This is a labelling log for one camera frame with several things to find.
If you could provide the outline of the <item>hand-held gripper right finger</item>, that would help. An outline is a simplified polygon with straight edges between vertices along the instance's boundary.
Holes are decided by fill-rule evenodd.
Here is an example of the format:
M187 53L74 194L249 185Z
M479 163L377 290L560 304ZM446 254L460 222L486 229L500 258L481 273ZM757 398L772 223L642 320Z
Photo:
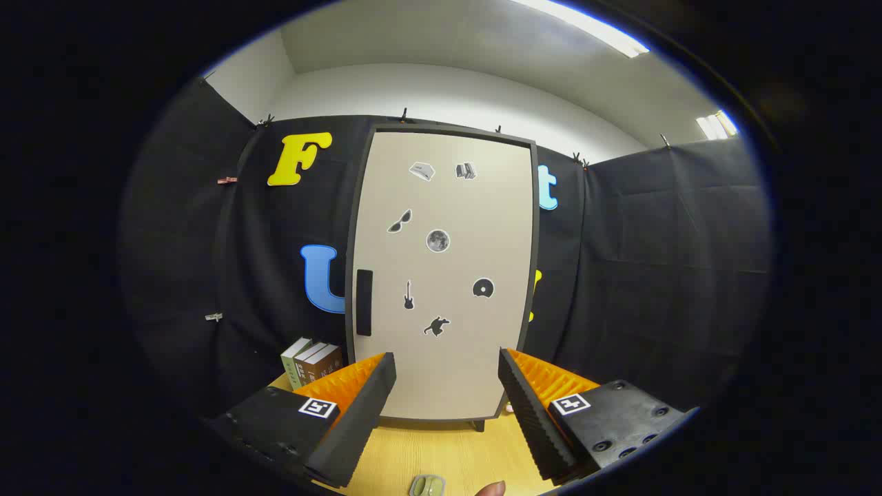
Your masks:
M593 476L664 439L699 411L680 411L626 380L598 384L503 348L498 377L542 479Z

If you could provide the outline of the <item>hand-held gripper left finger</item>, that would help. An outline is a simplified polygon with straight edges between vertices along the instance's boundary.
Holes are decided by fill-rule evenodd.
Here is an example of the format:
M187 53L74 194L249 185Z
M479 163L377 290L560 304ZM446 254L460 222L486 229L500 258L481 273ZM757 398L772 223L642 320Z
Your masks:
M396 380L393 353L347 365L296 391L266 386L207 425L284 480L351 481Z

